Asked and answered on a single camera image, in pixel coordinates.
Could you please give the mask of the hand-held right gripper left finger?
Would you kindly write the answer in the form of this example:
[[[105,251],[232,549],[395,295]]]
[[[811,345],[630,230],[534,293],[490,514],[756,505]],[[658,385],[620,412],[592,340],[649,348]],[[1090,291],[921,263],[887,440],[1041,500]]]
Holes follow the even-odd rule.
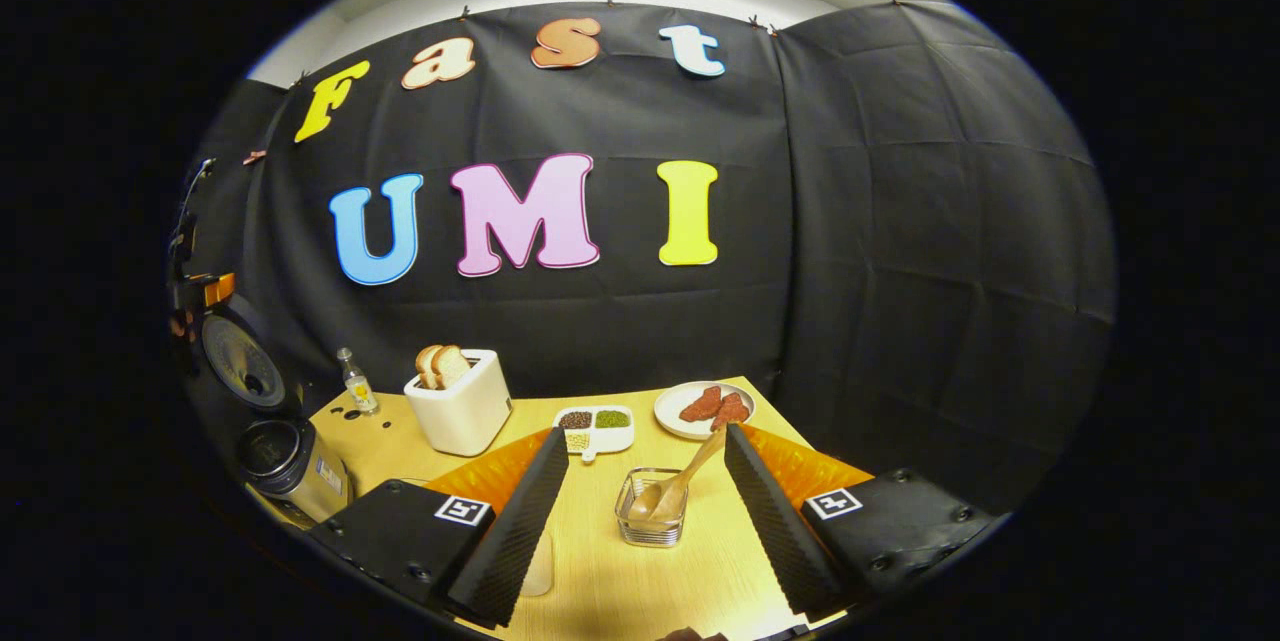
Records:
[[[430,612],[485,628],[513,615],[568,468],[545,429],[444,473],[388,480],[310,531],[310,544]]]

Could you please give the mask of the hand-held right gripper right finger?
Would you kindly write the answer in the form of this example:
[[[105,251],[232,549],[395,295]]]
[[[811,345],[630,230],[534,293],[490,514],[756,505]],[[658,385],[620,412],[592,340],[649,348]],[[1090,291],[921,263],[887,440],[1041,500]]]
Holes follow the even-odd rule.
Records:
[[[914,470],[872,477],[750,423],[726,432],[726,467],[788,605],[809,621],[904,594],[1001,526]]]

